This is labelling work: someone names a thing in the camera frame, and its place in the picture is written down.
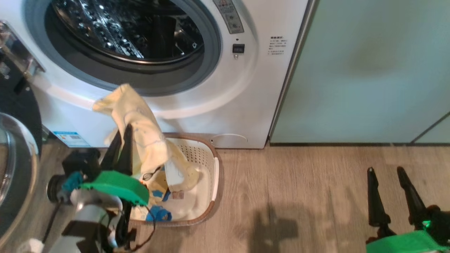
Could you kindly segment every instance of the gray label on washing machine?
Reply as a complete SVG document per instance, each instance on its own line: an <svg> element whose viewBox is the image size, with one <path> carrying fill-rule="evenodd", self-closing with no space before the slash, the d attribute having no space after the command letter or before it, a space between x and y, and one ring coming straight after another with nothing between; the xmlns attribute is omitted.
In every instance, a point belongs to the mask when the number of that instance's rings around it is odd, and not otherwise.
<svg viewBox="0 0 450 253"><path fill-rule="evenodd" d="M213 0L225 21L230 34L244 32L241 18L231 0Z"/></svg>

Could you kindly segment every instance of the washing machine door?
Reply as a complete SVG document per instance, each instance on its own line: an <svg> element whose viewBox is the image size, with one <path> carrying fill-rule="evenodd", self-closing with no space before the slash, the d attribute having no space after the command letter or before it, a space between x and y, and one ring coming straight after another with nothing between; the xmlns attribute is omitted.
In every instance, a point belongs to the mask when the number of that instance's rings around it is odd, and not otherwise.
<svg viewBox="0 0 450 253"><path fill-rule="evenodd" d="M0 23L0 248L27 210L41 153L41 116L28 79L33 58Z"/></svg>

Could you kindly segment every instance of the washing machine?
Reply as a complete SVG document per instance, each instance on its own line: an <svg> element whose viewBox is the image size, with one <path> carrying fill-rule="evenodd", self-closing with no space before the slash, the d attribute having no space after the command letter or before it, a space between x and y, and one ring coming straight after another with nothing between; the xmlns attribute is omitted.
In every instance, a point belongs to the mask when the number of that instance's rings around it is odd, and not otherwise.
<svg viewBox="0 0 450 253"><path fill-rule="evenodd" d="M263 148L307 0L0 0L34 57L42 124L69 147L105 147L95 101L130 83L163 132Z"/></svg>

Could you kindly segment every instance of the green gripper part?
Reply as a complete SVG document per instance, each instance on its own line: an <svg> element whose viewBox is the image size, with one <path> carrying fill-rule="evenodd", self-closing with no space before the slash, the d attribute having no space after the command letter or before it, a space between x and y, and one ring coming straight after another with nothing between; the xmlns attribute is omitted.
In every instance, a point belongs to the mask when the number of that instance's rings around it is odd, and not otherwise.
<svg viewBox="0 0 450 253"><path fill-rule="evenodd" d="M90 183L81 184L83 189L96 189L109 195L118 196L133 205L147 206L150 193L137 179L117 171L102 171Z"/></svg>
<svg viewBox="0 0 450 253"><path fill-rule="evenodd" d="M366 245L367 253L422 253L448 249L450 247L439 245L424 230L385 237Z"/></svg>

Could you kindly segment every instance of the yellow cloth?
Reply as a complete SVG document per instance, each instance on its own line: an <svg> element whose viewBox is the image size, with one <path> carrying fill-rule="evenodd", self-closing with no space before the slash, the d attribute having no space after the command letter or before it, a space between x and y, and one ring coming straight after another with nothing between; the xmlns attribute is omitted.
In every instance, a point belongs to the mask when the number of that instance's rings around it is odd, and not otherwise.
<svg viewBox="0 0 450 253"><path fill-rule="evenodd" d="M162 197L154 197L152 191L158 190L164 196L167 188L172 192L189 190L198 182L198 166L189 163L181 150L167 141L161 133L155 116L147 103L129 85L123 84L108 96L95 102L96 112L111 115L123 138L128 124L133 126L133 175L142 179L146 173L154 173L164 165L165 171L158 171L155 180L148 183L151 202L159 202ZM117 131L113 131L105 140L108 145ZM172 175L172 180L166 180L166 175Z"/></svg>

